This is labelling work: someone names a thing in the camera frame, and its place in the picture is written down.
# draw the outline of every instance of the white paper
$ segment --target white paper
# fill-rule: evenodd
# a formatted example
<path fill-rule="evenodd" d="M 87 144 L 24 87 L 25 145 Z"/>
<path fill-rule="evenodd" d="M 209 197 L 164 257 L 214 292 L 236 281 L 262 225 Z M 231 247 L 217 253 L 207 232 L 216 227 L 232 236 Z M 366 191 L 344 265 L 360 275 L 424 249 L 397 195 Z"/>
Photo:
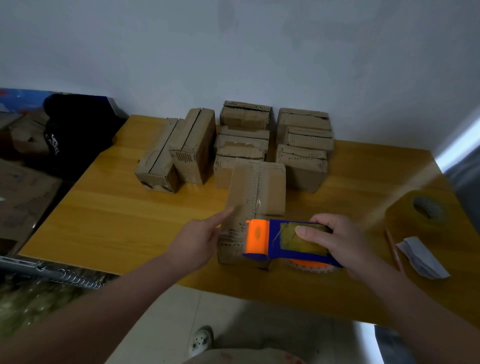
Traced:
<path fill-rule="evenodd" d="M 429 279 L 443 279 L 450 276 L 418 237 L 405 238 L 397 244 L 397 247 L 407 256 L 412 267 L 421 276 Z"/>

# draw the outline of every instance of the wooden table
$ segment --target wooden table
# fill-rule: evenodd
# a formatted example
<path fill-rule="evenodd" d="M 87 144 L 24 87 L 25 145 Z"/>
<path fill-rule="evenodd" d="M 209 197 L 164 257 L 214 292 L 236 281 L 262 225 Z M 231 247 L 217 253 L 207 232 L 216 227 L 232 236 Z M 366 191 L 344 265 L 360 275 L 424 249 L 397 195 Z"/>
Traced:
<path fill-rule="evenodd" d="M 133 171 L 164 119 L 132 116 L 113 147 L 101 153 L 20 252 L 21 255 L 124 274 L 162 254 L 180 227 L 223 209 L 227 190 L 210 178 L 177 194 L 144 189 Z M 384 212 L 405 192 L 421 187 L 441 193 L 460 216 L 459 234 L 478 248 L 438 256 L 452 277 L 430 281 L 402 256 L 407 274 L 431 297 L 480 327 L 480 239 L 429 151 L 336 141 L 329 176 L 315 194 L 287 191 L 287 219 L 317 212 L 350 216 L 377 254 L 394 265 L 384 238 Z M 214 256 L 179 284 L 250 300 L 286 304 L 321 314 L 388 325 L 374 295 L 344 269 L 331 274 L 297 271 L 282 264 L 266 272 L 220 265 Z"/>

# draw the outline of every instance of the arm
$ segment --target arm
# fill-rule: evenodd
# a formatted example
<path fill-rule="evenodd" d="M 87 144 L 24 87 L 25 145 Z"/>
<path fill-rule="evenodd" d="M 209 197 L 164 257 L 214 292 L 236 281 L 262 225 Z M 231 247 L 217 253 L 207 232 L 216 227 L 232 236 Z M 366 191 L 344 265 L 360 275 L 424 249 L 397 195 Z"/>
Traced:
<path fill-rule="evenodd" d="M 190 221 L 163 255 L 4 340 L 2 362 L 104 363 L 163 292 L 210 259 L 230 213 Z"/>
<path fill-rule="evenodd" d="M 329 226 L 333 234 L 300 226 L 297 234 L 327 248 L 351 276 L 375 293 L 419 361 L 435 364 L 480 361 L 480 331 L 377 257 L 347 217 L 318 214 L 312 221 Z"/>

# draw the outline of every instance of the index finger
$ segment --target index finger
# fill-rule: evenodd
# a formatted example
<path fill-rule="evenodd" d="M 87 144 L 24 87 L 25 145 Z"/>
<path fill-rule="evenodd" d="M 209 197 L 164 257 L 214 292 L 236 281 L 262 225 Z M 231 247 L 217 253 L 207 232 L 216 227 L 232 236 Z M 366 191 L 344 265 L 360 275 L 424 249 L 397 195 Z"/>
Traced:
<path fill-rule="evenodd" d="M 206 218 L 204 221 L 210 228 L 213 229 L 214 227 L 220 225 L 223 220 L 225 220 L 225 218 L 227 218 L 232 212 L 233 207 L 229 207 L 223 211 L 216 213 L 215 215 L 210 216 L 209 218 Z"/>
<path fill-rule="evenodd" d="M 332 230 L 335 230 L 335 226 L 337 226 L 340 219 L 342 219 L 342 215 L 335 215 L 335 214 L 316 214 L 313 215 L 310 219 L 311 222 L 318 222 L 319 224 L 326 225 Z"/>

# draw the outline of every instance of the tiled floor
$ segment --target tiled floor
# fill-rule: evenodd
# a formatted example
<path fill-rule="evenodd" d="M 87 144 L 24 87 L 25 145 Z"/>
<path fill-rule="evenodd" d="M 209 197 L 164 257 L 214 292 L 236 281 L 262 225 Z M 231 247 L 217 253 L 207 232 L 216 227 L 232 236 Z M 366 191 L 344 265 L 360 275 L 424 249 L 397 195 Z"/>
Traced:
<path fill-rule="evenodd" d="M 212 327 L 216 347 L 258 349 L 269 340 L 311 364 L 383 364 L 373 325 L 177 285 L 155 301 L 107 363 L 182 363 L 191 333 L 203 325 Z"/>

